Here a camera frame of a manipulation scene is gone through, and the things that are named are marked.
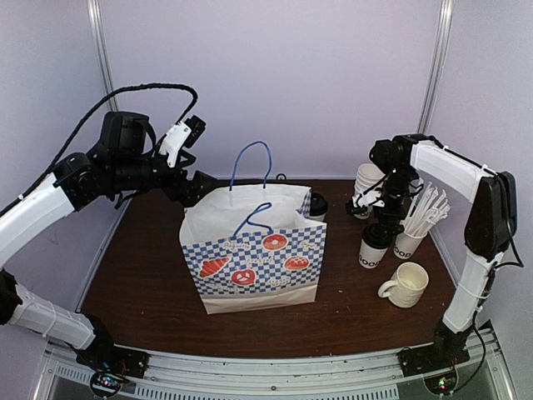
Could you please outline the blue checkered paper bag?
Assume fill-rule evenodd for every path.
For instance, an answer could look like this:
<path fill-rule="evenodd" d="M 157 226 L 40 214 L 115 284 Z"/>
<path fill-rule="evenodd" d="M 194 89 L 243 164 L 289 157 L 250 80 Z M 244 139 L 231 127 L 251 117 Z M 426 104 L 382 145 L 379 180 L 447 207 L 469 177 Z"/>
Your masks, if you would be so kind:
<path fill-rule="evenodd" d="M 313 303 L 326 245 L 311 188 L 230 182 L 184 210 L 179 243 L 208 314 Z"/>

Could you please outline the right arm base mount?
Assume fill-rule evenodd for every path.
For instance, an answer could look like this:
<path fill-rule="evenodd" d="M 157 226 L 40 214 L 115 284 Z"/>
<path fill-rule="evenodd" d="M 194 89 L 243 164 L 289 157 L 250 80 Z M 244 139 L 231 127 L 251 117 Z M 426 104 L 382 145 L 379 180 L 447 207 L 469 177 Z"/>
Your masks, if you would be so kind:
<path fill-rule="evenodd" d="M 433 395 L 451 395 L 459 387 L 457 366 L 470 360 L 467 350 L 448 360 L 437 360 L 431 345 L 404 347 L 397 354 L 405 378 L 422 375 L 426 389 Z"/>

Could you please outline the black plastic cup lid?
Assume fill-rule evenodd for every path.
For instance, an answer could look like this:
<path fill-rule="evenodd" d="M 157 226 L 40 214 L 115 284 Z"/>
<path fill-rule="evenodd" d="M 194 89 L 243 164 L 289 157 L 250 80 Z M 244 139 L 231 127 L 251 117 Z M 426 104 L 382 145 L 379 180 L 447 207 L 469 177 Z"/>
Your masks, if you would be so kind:
<path fill-rule="evenodd" d="M 366 226 L 362 232 L 363 242 L 371 248 L 387 249 L 392 244 L 395 235 L 388 227 L 383 227 L 379 223 Z"/>

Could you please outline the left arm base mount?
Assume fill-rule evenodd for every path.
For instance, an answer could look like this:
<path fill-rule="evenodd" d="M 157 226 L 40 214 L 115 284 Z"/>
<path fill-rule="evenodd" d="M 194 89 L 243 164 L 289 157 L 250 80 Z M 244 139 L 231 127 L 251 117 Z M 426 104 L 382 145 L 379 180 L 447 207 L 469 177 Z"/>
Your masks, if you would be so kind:
<path fill-rule="evenodd" d="M 124 388 L 131 388 L 133 378 L 144 378 L 149 355 L 147 352 L 112 346 L 109 351 L 95 349 L 72 350 L 76 361 L 93 370 L 89 388 L 97 398 L 110 398 Z"/>

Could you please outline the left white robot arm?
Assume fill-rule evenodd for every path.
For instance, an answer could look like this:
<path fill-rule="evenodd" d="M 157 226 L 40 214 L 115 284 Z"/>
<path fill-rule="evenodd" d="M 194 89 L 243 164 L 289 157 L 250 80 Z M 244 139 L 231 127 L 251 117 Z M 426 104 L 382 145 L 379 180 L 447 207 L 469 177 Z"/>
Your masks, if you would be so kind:
<path fill-rule="evenodd" d="M 108 112 L 95 145 L 87 152 L 66 156 L 44 179 L 1 217 L 1 265 L 6 267 L 24 248 L 37 249 L 50 242 L 45 254 L 63 263 L 74 256 L 68 244 L 79 244 L 81 235 L 68 238 L 65 219 L 98 198 L 122 204 L 153 189 L 184 207 L 191 207 L 217 185 L 203 172 L 187 176 L 195 162 L 188 148 L 207 125 L 193 115 L 176 122 L 157 139 L 149 118 L 136 112 Z M 1 323 L 34 331 L 65 342 L 102 370 L 120 361 L 106 328 L 94 317 L 69 311 L 44 299 L 1 271 Z"/>

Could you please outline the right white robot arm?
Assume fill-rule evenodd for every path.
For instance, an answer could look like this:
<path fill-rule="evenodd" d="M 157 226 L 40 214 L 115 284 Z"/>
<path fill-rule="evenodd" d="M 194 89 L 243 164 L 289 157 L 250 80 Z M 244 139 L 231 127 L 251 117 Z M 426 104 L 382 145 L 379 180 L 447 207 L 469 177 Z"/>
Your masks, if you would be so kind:
<path fill-rule="evenodd" d="M 356 206 L 375 209 L 376 222 L 363 230 L 362 251 L 386 250 L 403 232 L 401 221 L 407 215 L 404 201 L 419 173 L 441 181 L 471 205 L 464 231 L 465 266 L 436 329 L 437 342 L 427 349 L 432 367 L 443 368 L 458 355 L 456 340 L 471 332 L 496 270 L 505 266 L 504 253 L 514 247 L 516 180 L 509 172 L 492 171 L 453 152 L 436 138 L 419 133 L 376 141 L 370 159 L 385 177 L 380 191 L 369 190 L 353 200 Z"/>

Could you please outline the white paper coffee cup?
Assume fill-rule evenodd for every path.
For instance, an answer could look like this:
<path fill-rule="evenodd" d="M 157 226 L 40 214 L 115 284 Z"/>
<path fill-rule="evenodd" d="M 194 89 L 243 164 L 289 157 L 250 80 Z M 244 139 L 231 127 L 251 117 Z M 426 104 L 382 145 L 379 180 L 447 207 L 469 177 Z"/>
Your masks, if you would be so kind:
<path fill-rule="evenodd" d="M 383 259 L 387 250 L 388 247 L 373 247 L 363 238 L 361 240 L 360 252 L 358 256 L 359 264 L 366 269 L 376 268 Z"/>

